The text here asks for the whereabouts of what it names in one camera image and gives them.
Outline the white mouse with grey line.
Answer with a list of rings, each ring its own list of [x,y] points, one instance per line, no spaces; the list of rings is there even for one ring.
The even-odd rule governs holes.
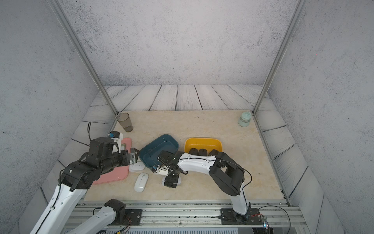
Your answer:
[[[165,180],[165,177],[162,178],[162,185],[164,185],[164,180]],[[177,185],[180,185],[180,184],[181,184],[181,178],[179,177]]]

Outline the small white mouse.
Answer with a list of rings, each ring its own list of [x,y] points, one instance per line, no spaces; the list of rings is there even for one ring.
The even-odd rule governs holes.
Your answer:
[[[135,164],[129,166],[129,172],[140,172],[145,169],[145,164],[142,161],[138,161]]]

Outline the dark teal storage box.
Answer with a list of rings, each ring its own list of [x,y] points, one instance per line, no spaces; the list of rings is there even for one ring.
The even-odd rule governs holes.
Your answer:
[[[153,140],[140,150],[139,158],[147,168],[152,168],[155,165],[160,165],[158,156],[161,151],[168,151],[175,154],[178,152],[179,143],[168,134],[164,134]]]

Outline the long white mouse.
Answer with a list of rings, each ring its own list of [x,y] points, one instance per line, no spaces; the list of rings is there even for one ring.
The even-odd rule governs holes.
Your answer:
[[[136,179],[134,190],[137,193],[143,192],[147,185],[148,179],[149,179],[149,175],[147,173],[140,173]]]

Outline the black mouse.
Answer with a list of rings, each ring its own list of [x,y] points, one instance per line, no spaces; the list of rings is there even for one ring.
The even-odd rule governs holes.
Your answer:
[[[189,151],[190,155],[198,156],[199,155],[199,150],[196,148],[191,148]]]
[[[207,150],[206,149],[200,149],[198,151],[198,156],[203,156],[203,157],[207,157],[208,153],[207,153]]]
[[[210,153],[208,154],[209,157],[212,157],[212,156],[217,156],[219,154],[219,151],[218,150],[211,150]]]

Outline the yellow storage box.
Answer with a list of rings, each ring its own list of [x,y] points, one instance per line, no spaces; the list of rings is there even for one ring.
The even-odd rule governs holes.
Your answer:
[[[218,150],[219,152],[223,151],[222,143],[215,138],[189,138],[185,142],[184,152],[189,154],[191,148],[196,148],[198,150],[206,149],[208,154],[213,149]]]

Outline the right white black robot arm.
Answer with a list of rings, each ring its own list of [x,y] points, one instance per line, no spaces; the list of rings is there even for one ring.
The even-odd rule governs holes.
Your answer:
[[[225,194],[229,195],[237,220],[247,221],[250,217],[250,204],[247,202],[243,185],[246,170],[223,152],[215,155],[197,156],[185,152],[172,154],[161,151],[152,167],[152,172],[164,175],[164,186],[176,188],[180,174],[197,172],[209,175]]]

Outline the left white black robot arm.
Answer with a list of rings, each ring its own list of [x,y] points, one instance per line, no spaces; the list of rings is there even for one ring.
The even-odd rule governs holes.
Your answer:
[[[129,166],[138,160],[139,150],[121,150],[123,135],[110,134],[90,142],[90,148],[78,161],[70,163],[60,172],[58,186],[31,231],[33,234],[59,234],[80,199],[93,182],[116,167]],[[87,221],[72,230],[73,234],[96,234],[105,226],[132,223],[126,215],[124,203],[111,199]]]

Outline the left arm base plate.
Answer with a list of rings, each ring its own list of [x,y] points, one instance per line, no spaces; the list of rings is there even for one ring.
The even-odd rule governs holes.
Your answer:
[[[115,220],[109,226],[139,226],[142,209],[122,209],[116,211]]]

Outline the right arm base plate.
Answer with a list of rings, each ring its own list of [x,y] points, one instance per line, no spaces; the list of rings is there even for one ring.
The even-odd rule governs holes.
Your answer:
[[[249,209],[246,214],[239,214],[233,209],[221,209],[218,218],[223,225],[263,225],[264,223],[259,209]]]

